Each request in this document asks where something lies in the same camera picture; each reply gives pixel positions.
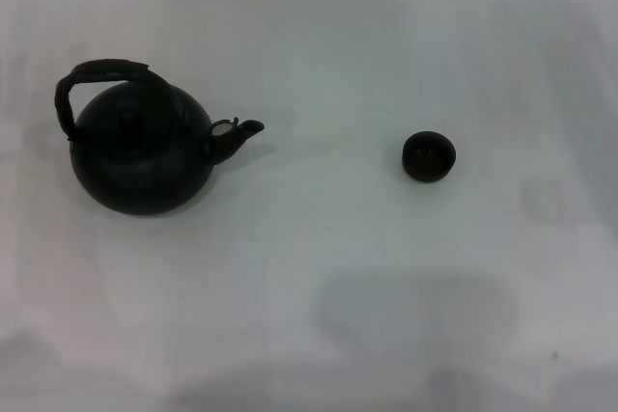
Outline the black round teapot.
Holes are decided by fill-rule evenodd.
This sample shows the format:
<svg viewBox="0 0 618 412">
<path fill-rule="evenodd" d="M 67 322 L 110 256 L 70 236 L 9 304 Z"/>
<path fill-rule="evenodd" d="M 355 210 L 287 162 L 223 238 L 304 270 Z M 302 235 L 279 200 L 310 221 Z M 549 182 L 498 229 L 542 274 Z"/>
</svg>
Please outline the black round teapot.
<svg viewBox="0 0 618 412">
<path fill-rule="evenodd" d="M 101 205 L 129 215 L 183 206 L 214 166 L 265 128 L 255 120 L 214 122 L 148 65 L 121 59 L 75 66 L 58 82 L 54 105 L 80 184 Z"/>
</svg>

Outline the small dark teacup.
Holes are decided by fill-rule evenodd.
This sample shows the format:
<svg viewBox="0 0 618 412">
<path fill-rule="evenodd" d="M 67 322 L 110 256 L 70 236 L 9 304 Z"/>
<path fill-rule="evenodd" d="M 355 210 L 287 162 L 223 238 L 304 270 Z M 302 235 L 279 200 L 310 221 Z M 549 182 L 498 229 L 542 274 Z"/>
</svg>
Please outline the small dark teacup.
<svg viewBox="0 0 618 412">
<path fill-rule="evenodd" d="M 444 179 L 457 159 L 453 143 L 433 131 L 417 132 L 407 138 L 402 149 L 402 166 L 414 180 L 433 183 Z"/>
</svg>

